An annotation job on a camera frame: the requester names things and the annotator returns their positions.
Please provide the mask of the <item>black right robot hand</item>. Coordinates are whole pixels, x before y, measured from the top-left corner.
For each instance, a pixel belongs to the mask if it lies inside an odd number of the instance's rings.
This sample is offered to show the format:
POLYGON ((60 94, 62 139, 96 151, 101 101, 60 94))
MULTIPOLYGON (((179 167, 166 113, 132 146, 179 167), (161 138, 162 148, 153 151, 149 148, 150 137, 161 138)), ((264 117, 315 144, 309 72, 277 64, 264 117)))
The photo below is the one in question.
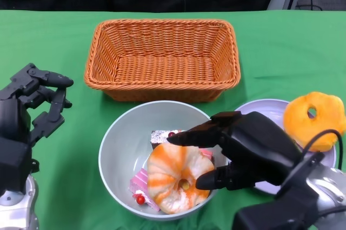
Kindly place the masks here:
POLYGON ((280 186, 301 156, 284 130, 256 111, 221 112, 167 140, 178 146, 220 146, 221 153, 231 161, 199 176, 196 188, 200 190, 238 190, 262 181, 280 186))

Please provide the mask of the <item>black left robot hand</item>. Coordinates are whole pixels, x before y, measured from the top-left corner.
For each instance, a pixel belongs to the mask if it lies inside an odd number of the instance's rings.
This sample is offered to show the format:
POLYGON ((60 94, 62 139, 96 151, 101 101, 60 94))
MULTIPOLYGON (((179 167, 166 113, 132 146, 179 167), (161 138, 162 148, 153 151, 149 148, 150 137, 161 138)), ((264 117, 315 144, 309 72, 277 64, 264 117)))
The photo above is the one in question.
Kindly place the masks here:
POLYGON ((71 108, 66 89, 74 81, 29 63, 1 90, 1 137, 34 146, 64 123, 62 111, 71 108))

